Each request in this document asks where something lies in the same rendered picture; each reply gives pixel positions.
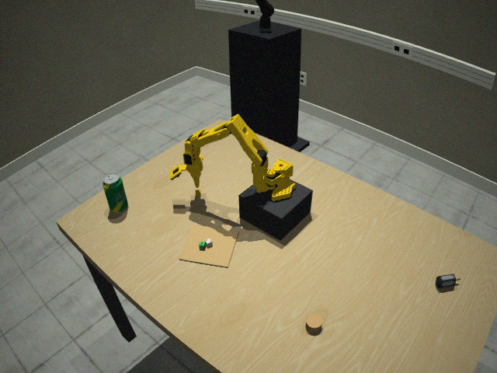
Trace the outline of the brown cylinder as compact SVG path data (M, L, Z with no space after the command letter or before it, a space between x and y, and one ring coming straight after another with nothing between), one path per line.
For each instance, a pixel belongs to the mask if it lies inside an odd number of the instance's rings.
M319 315L310 315L307 318L306 330L311 333L316 333L321 329L322 318Z

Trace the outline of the tan flat mat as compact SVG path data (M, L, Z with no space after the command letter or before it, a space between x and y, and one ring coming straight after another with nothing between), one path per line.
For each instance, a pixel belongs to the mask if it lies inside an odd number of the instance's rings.
M193 225L179 260L217 267L229 266L239 231ZM199 248L200 242L211 239L213 245Z

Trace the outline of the green drink can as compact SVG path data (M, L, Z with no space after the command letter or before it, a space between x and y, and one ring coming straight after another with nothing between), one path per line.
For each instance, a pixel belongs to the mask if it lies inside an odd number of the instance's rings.
M127 197L123 187L123 181L117 173L110 173L103 179L103 188L109 209L112 212L122 212L127 206Z

